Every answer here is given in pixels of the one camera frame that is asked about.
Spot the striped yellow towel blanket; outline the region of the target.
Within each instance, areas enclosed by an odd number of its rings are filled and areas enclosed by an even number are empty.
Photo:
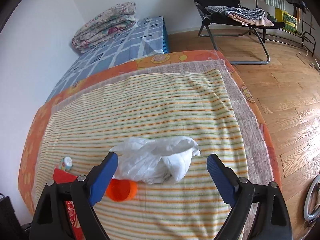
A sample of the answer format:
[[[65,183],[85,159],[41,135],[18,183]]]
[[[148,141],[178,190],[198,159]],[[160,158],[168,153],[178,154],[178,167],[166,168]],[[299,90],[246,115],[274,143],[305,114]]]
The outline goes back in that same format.
[[[33,203],[60,159],[72,174],[87,174],[108,151],[132,137],[194,139],[201,154],[176,184],[139,183],[137,195],[107,197],[95,211],[111,239],[213,239],[229,206],[206,169],[215,153],[253,183],[273,172],[258,120],[224,61],[177,63],[123,74],[86,88],[49,108],[37,156]]]

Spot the folded floral quilt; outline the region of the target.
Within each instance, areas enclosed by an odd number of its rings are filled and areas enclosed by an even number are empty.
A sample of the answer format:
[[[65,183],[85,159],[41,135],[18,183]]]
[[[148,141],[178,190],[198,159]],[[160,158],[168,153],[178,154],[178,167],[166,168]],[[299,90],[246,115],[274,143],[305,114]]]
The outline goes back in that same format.
[[[80,53],[108,41],[135,26],[136,3],[116,4],[84,24],[72,38],[72,46]]]

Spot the white plastic bag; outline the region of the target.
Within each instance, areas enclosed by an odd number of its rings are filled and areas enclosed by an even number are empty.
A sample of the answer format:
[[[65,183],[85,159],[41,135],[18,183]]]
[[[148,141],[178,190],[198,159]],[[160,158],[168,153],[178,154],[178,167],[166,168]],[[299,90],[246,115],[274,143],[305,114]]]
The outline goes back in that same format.
[[[187,174],[191,160],[200,156],[198,143],[190,137],[162,139],[131,137],[110,149],[118,156],[115,179],[147,184],[175,184]]]

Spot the yellow green box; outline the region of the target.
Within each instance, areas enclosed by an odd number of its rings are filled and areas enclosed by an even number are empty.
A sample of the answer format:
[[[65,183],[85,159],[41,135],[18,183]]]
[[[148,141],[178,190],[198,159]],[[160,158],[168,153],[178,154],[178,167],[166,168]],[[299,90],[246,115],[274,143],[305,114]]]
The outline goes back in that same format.
[[[275,8],[275,18],[278,22],[285,23],[283,30],[291,32],[293,34],[297,33],[297,19],[290,15],[288,12],[281,10],[279,8]]]

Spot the striped clothes on chair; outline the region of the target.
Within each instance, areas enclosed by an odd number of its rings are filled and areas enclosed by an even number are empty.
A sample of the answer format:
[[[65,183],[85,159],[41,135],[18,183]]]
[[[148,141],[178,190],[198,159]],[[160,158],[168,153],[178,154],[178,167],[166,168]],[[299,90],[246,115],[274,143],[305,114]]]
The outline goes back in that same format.
[[[243,7],[208,6],[205,9],[210,13],[220,13],[241,23],[242,25],[255,25],[260,27],[274,27],[274,23],[265,17],[262,8],[245,9]]]

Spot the orange plastic cap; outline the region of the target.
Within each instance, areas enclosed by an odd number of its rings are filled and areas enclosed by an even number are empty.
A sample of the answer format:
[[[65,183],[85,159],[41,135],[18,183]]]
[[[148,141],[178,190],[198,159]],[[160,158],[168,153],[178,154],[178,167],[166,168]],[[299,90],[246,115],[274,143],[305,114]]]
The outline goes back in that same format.
[[[137,183],[131,180],[112,179],[106,189],[106,196],[114,202],[132,200],[137,193]]]

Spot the metal clothes drying rack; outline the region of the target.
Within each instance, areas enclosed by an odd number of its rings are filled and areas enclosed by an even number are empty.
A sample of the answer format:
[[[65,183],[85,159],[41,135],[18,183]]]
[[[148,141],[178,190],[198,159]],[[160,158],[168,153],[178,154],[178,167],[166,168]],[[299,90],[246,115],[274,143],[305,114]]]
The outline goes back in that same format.
[[[259,5],[258,0],[255,0],[255,6],[257,7],[258,5]],[[297,23],[298,23],[297,24],[297,33],[293,34],[291,32],[283,30],[283,28],[281,28],[281,30],[300,38],[301,39],[301,42],[300,42],[301,46],[305,46],[306,42],[311,44],[312,49],[310,49],[309,51],[310,51],[311,55],[314,55],[315,49],[316,49],[316,39],[312,35],[312,30],[314,29],[314,27],[313,27],[313,23],[312,23],[312,14],[311,14],[310,10],[306,7],[306,5],[302,6],[302,7],[300,7],[300,6],[296,7],[295,4],[290,4],[285,0],[285,11],[297,19]]]

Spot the teal wavy pattern wrapper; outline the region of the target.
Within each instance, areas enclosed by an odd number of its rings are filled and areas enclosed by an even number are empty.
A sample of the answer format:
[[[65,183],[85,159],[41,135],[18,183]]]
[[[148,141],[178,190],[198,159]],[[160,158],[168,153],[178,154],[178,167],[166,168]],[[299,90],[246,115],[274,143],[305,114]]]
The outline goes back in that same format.
[[[64,157],[64,158],[62,158],[60,160],[60,162],[58,163],[57,168],[60,169],[60,170],[68,172],[72,168],[72,166],[73,166],[73,162],[72,162],[71,157],[66,156],[66,157]]]

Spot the blue checked bed sheet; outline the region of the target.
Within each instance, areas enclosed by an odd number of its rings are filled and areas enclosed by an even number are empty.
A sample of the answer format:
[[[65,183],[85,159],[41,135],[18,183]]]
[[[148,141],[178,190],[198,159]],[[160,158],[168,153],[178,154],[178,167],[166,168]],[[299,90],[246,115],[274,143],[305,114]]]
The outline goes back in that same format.
[[[139,20],[136,25],[81,55],[65,72],[47,101],[81,80],[117,65],[169,52],[163,16]]]

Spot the black folding chair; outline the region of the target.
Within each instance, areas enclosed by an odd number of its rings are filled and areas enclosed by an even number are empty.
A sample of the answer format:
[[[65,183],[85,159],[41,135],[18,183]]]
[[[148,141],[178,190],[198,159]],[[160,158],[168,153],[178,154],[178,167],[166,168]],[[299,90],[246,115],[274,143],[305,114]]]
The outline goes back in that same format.
[[[265,16],[262,8],[248,9],[240,0],[193,0],[202,19],[198,35],[209,37],[215,50],[218,50],[215,37],[240,37],[250,33],[257,36],[267,57],[264,61],[232,61],[232,65],[267,65],[271,58],[265,46],[267,29],[281,29],[284,22],[271,21]],[[240,34],[214,34],[210,30],[212,24],[243,26],[248,30]]]

